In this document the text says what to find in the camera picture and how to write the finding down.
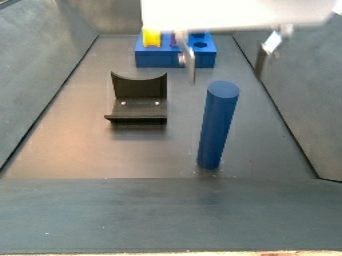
blue cylinder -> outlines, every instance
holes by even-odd
[[[208,170],[220,166],[240,91],[240,87],[228,81],[209,85],[198,149],[198,164]]]

gray floor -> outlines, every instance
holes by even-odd
[[[197,150],[206,88],[214,80],[241,87],[220,177],[314,178],[270,98],[230,36],[217,36],[217,66],[198,69],[197,84],[185,69],[137,68],[135,36],[103,36],[23,146],[3,178],[197,178]],[[110,72],[134,78],[169,73],[166,126],[114,126]]]
[[[166,70],[134,67],[135,37],[97,41],[3,171],[2,253],[342,250],[341,184],[314,178],[234,41],[216,41],[218,64],[196,86],[168,70],[165,128],[103,118],[110,71]],[[196,155],[218,79],[242,93],[221,171],[208,175]]]
[[[317,179],[0,180],[0,250],[342,250],[341,194]]]

gray wall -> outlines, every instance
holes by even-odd
[[[138,34],[141,0],[63,0],[101,34]]]
[[[256,65],[270,32],[237,32]],[[325,179],[342,180],[342,17],[318,28],[300,28],[268,66],[265,87],[305,154]]]
[[[61,1],[0,9],[0,166],[97,37]]]

dark gray holder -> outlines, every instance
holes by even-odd
[[[168,121],[168,73],[153,79],[133,79],[111,72],[115,92],[111,122]]]

